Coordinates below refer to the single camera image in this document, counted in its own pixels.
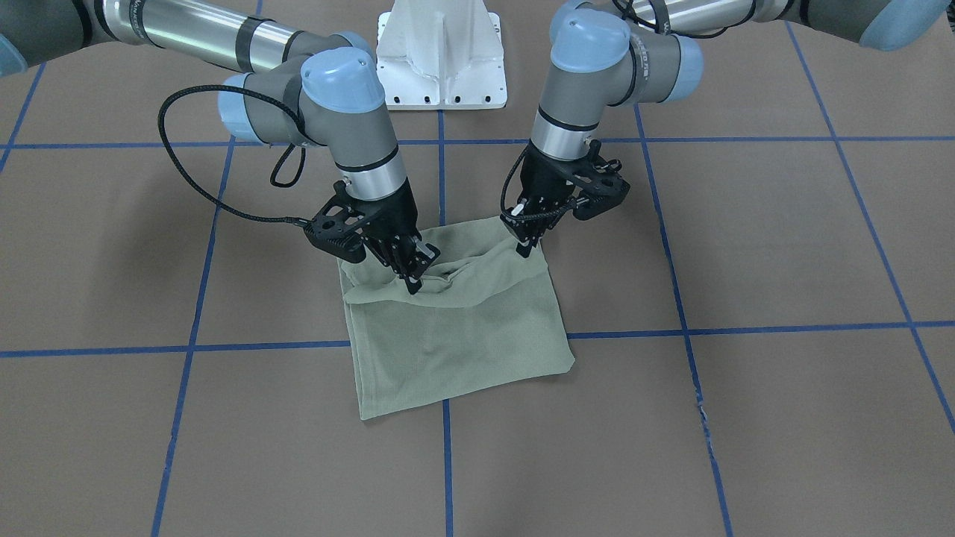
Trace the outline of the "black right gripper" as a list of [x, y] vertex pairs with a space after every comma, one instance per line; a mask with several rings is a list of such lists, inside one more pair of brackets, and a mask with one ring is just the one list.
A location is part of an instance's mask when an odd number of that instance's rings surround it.
[[416, 223], [419, 217], [409, 183], [377, 201], [358, 201], [363, 214], [361, 228], [364, 242], [380, 262], [399, 262], [399, 278], [410, 295], [421, 289], [424, 272], [436, 262], [441, 251], [420, 238]]

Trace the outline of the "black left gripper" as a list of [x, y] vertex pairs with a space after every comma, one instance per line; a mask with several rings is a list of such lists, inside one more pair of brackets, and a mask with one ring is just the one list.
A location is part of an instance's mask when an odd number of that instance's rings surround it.
[[539, 244], [550, 224], [556, 224], [569, 211], [575, 184], [569, 180], [578, 159], [558, 159], [543, 153], [533, 143], [526, 146], [521, 169], [522, 190], [518, 204], [522, 206], [511, 214], [511, 232], [523, 258]]

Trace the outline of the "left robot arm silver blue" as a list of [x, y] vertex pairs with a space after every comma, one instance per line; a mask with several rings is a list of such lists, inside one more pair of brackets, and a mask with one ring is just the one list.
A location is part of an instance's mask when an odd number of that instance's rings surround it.
[[530, 139], [513, 169], [521, 193], [501, 218], [529, 257], [567, 212], [592, 219], [630, 192], [617, 160], [600, 155], [608, 107], [679, 101], [705, 70], [700, 41], [750, 22], [786, 21], [864, 48], [911, 44], [945, 1], [567, 1], [549, 28], [550, 68]]

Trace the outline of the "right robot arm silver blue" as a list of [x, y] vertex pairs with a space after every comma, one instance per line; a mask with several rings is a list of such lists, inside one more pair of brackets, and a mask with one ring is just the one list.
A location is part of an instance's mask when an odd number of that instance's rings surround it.
[[2, 74], [107, 42], [152, 45], [232, 72], [221, 84], [181, 89], [217, 95], [219, 118], [240, 142], [286, 153], [325, 147], [341, 174], [311, 219], [287, 216], [314, 248], [351, 264], [373, 254], [415, 295], [439, 256], [417, 228], [417, 207], [371, 48], [360, 35], [327, 37], [204, 1], [4, 1]]

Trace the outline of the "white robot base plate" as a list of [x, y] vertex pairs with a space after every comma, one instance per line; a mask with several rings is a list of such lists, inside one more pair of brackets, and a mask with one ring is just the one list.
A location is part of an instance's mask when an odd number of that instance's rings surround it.
[[379, 14], [376, 58], [389, 111], [506, 106], [501, 18], [483, 1], [395, 1]]

